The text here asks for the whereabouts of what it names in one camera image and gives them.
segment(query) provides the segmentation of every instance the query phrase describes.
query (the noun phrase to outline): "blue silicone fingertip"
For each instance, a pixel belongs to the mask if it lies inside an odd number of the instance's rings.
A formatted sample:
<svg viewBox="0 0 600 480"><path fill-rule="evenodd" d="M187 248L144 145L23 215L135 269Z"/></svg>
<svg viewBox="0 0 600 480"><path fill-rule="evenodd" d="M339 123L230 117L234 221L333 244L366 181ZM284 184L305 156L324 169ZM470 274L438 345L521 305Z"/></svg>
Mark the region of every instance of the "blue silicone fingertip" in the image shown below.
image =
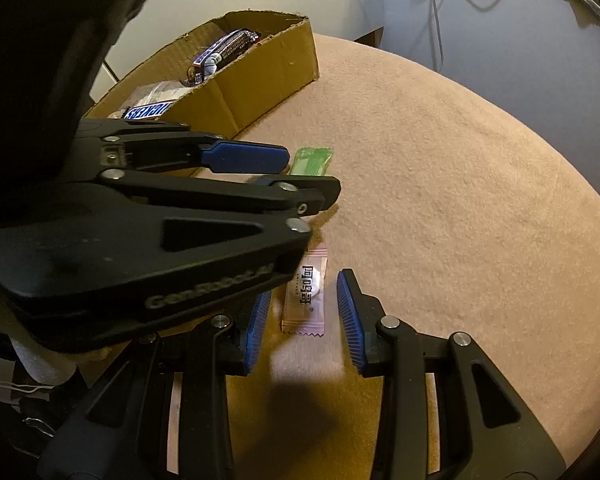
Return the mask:
<svg viewBox="0 0 600 480"><path fill-rule="evenodd" d="M271 291L264 292L256 298L253 312L247 328L246 344L244 348L244 368L250 374L253 366L258 362L258 355L262 346L262 337L269 314Z"/></svg>
<svg viewBox="0 0 600 480"><path fill-rule="evenodd" d="M365 333L362 330L362 325L360 325L358 311L356 310L356 305L353 302L351 292L347 286L347 280L342 271L338 273L336 289L338 293L338 311L340 312L340 319L344 325L351 362L353 362L358 371L362 373L362 370L366 365Z"/></svg>
<svg viewBox="0 0 600 480"><path fill-rule="evenodd" d="M281 146L220 140L202 151L200 163L214 173L280 173L289 152Z"/></svg>

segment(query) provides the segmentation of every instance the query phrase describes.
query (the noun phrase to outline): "cardboard box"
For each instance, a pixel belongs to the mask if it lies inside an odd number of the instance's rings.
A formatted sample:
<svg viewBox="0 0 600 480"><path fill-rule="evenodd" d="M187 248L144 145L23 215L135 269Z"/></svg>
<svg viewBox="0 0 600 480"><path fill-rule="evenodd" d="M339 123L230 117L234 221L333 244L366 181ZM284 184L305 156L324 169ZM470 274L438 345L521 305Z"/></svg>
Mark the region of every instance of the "cardboard box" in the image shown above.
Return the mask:
<svg viewBox="0 0 600 480"><path fill-rule="evenodd" d="M229 65L174 102L160 120L193 131L235 137L294 92L319 77L309 19L270 10L229 12L160 49L117 83L87 113L106 118L139 86L186 78L193 57L225 34L249 28L261 40Z"/></svg>

